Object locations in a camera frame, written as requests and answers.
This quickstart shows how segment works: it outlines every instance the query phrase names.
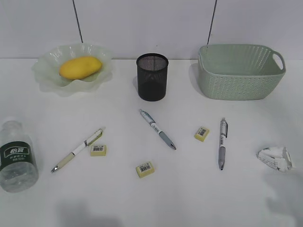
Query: mango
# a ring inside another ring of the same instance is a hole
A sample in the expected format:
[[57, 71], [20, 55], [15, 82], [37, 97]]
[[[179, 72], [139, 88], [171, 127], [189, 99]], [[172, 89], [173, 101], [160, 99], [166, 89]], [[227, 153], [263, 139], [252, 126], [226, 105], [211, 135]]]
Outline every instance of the mango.
[[84, 79], [102, 68], [102, 62], [91, 56], [84, 56], [66, 61], [59, 74], [67, 79]]

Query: green label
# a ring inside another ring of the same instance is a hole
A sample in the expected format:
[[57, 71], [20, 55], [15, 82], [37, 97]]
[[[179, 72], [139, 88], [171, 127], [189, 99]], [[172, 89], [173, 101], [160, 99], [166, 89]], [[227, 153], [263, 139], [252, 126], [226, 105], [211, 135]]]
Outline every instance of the green label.
[[29, 162], [34, 164], [29, 144], [22, 141], [14, 141], [0, 148], [0, 171], [15, 162]]

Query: wavy-edged bowl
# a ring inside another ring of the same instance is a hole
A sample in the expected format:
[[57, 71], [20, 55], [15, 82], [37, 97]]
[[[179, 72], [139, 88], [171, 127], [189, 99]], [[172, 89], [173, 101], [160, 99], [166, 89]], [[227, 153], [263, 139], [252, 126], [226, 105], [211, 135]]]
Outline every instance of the wavy-edged bowl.
[[[70, 80], [59, 75], [63, 63], [70, 59], [93, 56], [102, 63], [100, 71], [84, 79]], [[69, 96], [76, 92], [90, 92], [111, 76], [112, 54], [107, 49], [91, 44], [72, 44], [58, 46], [41, 56], [32, 67], [35, 80], [43, 91], [55, 92], [60, 96]]]

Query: barcode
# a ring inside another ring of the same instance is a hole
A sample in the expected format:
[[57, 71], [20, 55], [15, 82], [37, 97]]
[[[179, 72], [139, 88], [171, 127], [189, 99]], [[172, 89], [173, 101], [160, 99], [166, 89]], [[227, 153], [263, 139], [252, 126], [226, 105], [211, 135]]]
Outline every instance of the barcode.
[[199, 131], [200, 136], [204, 136], [205, 133], [206, 133], [206, 129], [200, 129]]
[[94, 146], [93, 151], [103, 151], [103, 146]]
[[144, 171], [147, 171], [149, 169], [151, 169], [151, 165], [149, 163], [145, 163], [142, 166], [139, 166], [141, 173], [143, 173]]

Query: white pen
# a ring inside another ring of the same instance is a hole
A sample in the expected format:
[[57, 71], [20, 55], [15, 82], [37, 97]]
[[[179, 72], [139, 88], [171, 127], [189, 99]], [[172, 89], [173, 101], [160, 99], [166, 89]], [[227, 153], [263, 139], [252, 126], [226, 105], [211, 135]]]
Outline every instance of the white pen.
[[224, 145], [224, 140], [227, 138], [227, 131], [228, 131], [228, 124], [224, 117], [220, 122], [220, 141], [219, 141], [219, 157], [218, 157], [218, 164], [221, 170], [223, 170], [225, 165], [226, 148]]
[[81, 143], [75, 150], [69, 153], [64, 159], [62, 159], [54, 168], [52, 168], [51, 173], [54, 173], [65, 166], [69, 161], [71, 161], [77, 154], [79, 154], [84, 148], [93, 144], [97, 139], [102, 136], [103, 130], [97, 130], [92, 136], [90, 136], [87, 140]]
[[164, 140], [164, 142], [173, 150], [176, 150], [175, 144], [168, 138], [168, 136], [156, 125], [156, 122], [153, 120], [153, 118], [145, 111], [139, 110], [141, 116], [150, 124], [150, 126], [155, 129], [155, 131], [158, 133], [158, 135], [161, 137], [161, 139]]

